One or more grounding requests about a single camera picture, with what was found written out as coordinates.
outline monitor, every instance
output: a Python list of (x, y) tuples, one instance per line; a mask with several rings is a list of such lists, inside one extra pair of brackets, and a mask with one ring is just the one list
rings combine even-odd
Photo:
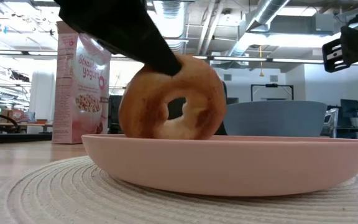
[(168, 119), (175, 119), (179, 118), (183, 115), (182, 108), (183, 105), (186, 103), (186, 98), (180, 97), (177, 99), (172, 100), (168, 104), (168, 111), (169, 111), (169, 117)]
[(345, 118), (343, 117), (342, 113), (342, 107), (341, 106), (327, 106), (327, 110), (331, 110), (333, 108), (337, 108), (339, 110), (338, 112), (338, 126), (339, 127), (353, 127), (351, 118)]
[(344, 118), (358, 118), (358, 100), (341, 99), (341, 107)]
[(121, 103), (122, 96), (112, 95), (109, 97), (109, 120), (113, 123), (118, 123), (118, 109)]

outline pink bowl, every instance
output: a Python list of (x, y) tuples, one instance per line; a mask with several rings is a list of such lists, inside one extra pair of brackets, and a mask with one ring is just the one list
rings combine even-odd
[(358, 140), (214, 136), (207, 141), (84, 135), (102, 170), (133, 184), (189, 194), (289, 195), (358, 174)]

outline round placemat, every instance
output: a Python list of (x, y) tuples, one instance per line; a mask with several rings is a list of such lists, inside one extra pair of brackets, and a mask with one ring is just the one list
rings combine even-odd
[(354, 224), (358, 175), (311, 194), (222, 198), (128, 184), (108, 176), (89, 157), (79, 157), (48, 164), (0, 186), (0, 224), (7, 223)]

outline desk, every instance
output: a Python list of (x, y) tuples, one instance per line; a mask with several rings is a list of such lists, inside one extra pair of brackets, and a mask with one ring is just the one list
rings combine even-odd
[(339, 133), (358, 133), (358, 128), (337, 127), (336, 131)]
[[(53, 124), (35, 124), (35, 123), (18, 123), (20, 127), (28, 127), (28, 126), (35, 126), (35, 127), (42, 127), (42, 132), (48, 132), (48, 128), (53, 127)], [(13, 126), (12, 123), (0, 123), (0, 126)]]

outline black chair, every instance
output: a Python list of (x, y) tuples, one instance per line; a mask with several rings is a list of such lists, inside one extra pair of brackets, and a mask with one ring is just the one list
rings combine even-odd
[(0, 131), (4, 131), (4, 132), (7, 132), (7, 133), (20, 133), (20, 126), (17, 124), (17, 122), (15, 120), (13, 120), (10, 117), (1, 115), (1, 114), (0, 114), (0, 118), (6, 119), (6, 120), (10, 121), (13, 124), (13, 127), (0, 126)]
[[(225, 82), (223, 83), (223, 88), (224, 88), (224, 96), (227, 102), (227, 87)], [(175, 119), (175, 118), (179, 118), (180, 116), (183, 115), (182, 112), (182, 107), (183, 104), (186, 103), (186, 99), (185, 98), (177, 98), (172, 100), (171, 102), (169, 102), (168, 104), (168, 111), (169, 111), (169, 117), (168, 119)], [(218, 130), (215, 132), (215, 135), (227, 135), (226, 130), (224, 129), (224, 125), (223, 122), (220, 125), (220, 127), (218, 128)]]

